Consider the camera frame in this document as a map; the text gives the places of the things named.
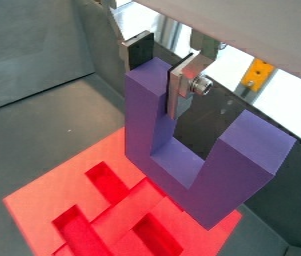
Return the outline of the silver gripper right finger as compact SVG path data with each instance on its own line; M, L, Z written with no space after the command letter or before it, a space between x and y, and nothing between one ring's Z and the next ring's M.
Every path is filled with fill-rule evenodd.
M167 115L172 120L190 108L192 96L204 96L212 81L203 70L215 61L220 42L196 30L191 31L190 53L168 70Z

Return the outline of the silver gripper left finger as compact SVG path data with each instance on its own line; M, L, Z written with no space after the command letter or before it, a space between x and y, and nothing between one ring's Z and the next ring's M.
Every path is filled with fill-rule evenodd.
M130 71L152 59L154 33L135 20L140 12L130 1L116 5L116 0L101 0L101 7L116 36L124 70Z

